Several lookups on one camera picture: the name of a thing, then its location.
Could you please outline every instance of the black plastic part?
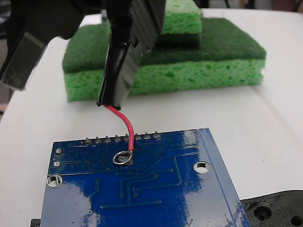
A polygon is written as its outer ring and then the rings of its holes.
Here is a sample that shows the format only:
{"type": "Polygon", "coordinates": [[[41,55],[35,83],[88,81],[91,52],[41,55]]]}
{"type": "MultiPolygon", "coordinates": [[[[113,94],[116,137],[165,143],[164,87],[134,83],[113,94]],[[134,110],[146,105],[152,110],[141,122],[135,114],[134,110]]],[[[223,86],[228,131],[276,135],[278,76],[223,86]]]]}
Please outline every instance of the black plastic part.
{"type": "Polygon", "coordinates": [[[85,14],[73,0],[11,0],[8,54],[0,80],[23,90],[47,44],[56,36],[71,38],[85,14]]]}
{"type": "Polygon", "coordinates": [[[103,85],[97,105],[121,109],[134,83],[142,56],[141,44],[111,42],[107,54],[103,85]]]}
{"type": "Polygon", "coordinates": [[[162,30],[165,2],[107,1],[112,39],[107,52],[98,106],[110,105],[121,109],[134,83],[142,53],[154,48],[162,30]]]}
{"type": "Polygon", "coordinates": [[[30,227],[40,227],[41,219],[32,219],[30,227]]]}
{"type": "Polygon", "coordinates": [[[250,227],[303,227],[303,191],[241,200],[250,227]]]}

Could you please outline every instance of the yellow-green sponge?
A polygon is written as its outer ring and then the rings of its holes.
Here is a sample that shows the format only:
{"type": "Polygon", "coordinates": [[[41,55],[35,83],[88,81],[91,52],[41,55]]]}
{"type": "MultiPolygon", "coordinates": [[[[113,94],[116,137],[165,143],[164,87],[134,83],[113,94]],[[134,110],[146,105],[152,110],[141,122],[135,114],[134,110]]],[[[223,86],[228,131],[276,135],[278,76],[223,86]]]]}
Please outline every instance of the yellow-green sponge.
{"type": "MultiPolygon", "coordinates": [[[[264,49],[226,19],[203,19],[203,27],[203,41],[199,48],[158,47],[145,54],[130,95],[260,84],[266,59],[264,49]]],[[[105,61],[93,48],[89,51],[91,55],[81,54],[93,62],[95,59],[105,61]]],[[[68,71],[63,66],[68,101],[98,98],[104,65],[99,69],[91,66],[91,63],[87,64],[86,70],[78,72],[73,67],[68,71]]]]}
{"type": "MultiPolygon", "coordinates": [[[[142,66],[130,95],[258,85],[264,64],[264,60],[228,60],[142,66]]],[[[65,74],[68,101],[97,99],[102,78],[103,70],[65,74]]]]}

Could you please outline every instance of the mounting hole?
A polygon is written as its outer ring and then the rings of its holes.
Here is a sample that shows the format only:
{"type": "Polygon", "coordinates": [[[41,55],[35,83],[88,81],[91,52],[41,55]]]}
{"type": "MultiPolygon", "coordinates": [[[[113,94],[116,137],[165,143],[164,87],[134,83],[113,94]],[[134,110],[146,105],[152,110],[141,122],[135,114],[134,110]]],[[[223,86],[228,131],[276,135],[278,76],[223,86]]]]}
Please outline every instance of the mounting hole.
{"type": "Polygon", "coordinates": [[[49,176],[46,180],[46,184],[50,187],[57,187],[62,184],[63,179],[60,175],[49,176]]]}
{"type": "Polygon", "coordinates": [[[254,216],[259,221],[266,221],[271,218],[271,209],[266,206],[260,206],[254,210],[254,216]]]}
{"type": "Polygon", "coordinates": [[[199,174],[206,174],[210,170],[210,164],[207,162],[197,162],[194,164],[194,170],[199,174]]]}
{"type": "Polygon", "coordinates": [[[297,226],[301,226],[301,225],[302,225],[303,220],[302,220],[302,218],[299,217],[299,216],[294,216],[294,217],[291,219],[290,223],[291,223],[293,226],[296,226],[296,227],[297,227],[297,226]]]}

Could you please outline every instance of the metal pin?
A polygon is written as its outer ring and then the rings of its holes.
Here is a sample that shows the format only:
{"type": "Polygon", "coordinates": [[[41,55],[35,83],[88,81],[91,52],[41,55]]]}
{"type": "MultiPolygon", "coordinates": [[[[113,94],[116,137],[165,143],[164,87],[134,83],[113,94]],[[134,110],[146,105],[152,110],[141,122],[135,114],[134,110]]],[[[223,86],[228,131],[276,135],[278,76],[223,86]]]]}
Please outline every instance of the metal pin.
{"type": "Polygon", "coordinates": [[[86,138],[84,143],[85,145],[89,145],[92,144],[92,141],[89,138],[86,138]]]}
{"type": "Polygon", "coordinates": [[[96,144],[101,143],[101,139],[99,139],[99,137],[96,137],[96,139],[95,139],[95,143],[96,143],[96,144]]]}
{"type": "Polygon", "coordinates": [[[149,140],[150,138],[151,138],[151,136],[149,134],[147,134],[147,132],[143,136],[143,139],[145,139],[145,140],[149,140]]]}
{"type": "Polygon", "coordinates": [[[118,137],[118,135],[115,136],[115,142],[116,143],[121,142],[121,139],[120,139],[120,137],[118,137]]]}
{"type": "Polygon", "coordinates": [[[58,168],[58,167],[60,166],[60,164],[61,164],[60,162],[54,162],[54,163],[53,163],[53,166],[54,166],[55,168],[58,168]]]}
{"type": "Polygon", "coordinates": [[[160,138],[160,136],[161,136],[161,135],[160,135],[157,131],[155,131],[155,134],[153,134],[153,137],[156,138],[156,139],[157,139],[157,138],[160,138]]]}
{"type": "Polygon", "coordinates": [[[110,143],[111,141],[112,140],[108,136],[105,137],[105,140],[104,140],[105,143],[110,143]]]}
{"type": "Polygon", "coordinates": [[[56,154],[61,154],[62,153],[62,149],[61,148],[58,148],[57,150],[56,150],[56,154]]]}
{"type": "Polygon", "coordinates": [[[134,136],[135,140],[140,140],[141,139],[141,136],[139,136],[137,133],[135,134],[134,136]]]}

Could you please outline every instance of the green sponge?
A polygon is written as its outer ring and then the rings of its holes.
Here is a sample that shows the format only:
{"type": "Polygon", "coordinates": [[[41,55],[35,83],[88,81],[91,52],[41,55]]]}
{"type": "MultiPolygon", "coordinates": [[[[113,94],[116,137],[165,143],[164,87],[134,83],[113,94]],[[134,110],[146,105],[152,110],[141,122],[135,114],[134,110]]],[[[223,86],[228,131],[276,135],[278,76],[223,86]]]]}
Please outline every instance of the green sponge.
{"type": "Polygon", "coordinates": [[[103,69],[109,45],[107,23],[88,25],[78,29],[68,43],[63,71],[72,73],[103,69]]]}
{"type": "MultiPolygon", "coordinates": [[[[130,95],[257,85],[262,81],[261,70],[265,66],[266,52],[256,41],[223,18],[205,18],[203,27],[200,48],[158,48],[145,54],[130,95]]],[[[95,39],[99,40],[100,36],[96,35],[95,39]]],[[[82,53],[84,50],[80,51],[79,46],[74,48],[76,56],[87,56],[93,62],[96,59],[105,61],[105,57],[102,60],[100,53],[94,49],[87,50],[89,55],[82,53]]],[[[70,57],[72,55],[66,53],[63,61],[68,100],[97,99],[104,65],[95,70],[90,63],[86,65],[86,70],[68,71],[65,63],[72,62],[72,59],[66,59],[70,57]]]]}
{"type": "Polygon", "coordinates": [[[163,30],[157,45],[199,46],[202,11],[192,0],[167,0],[163,30]]]}

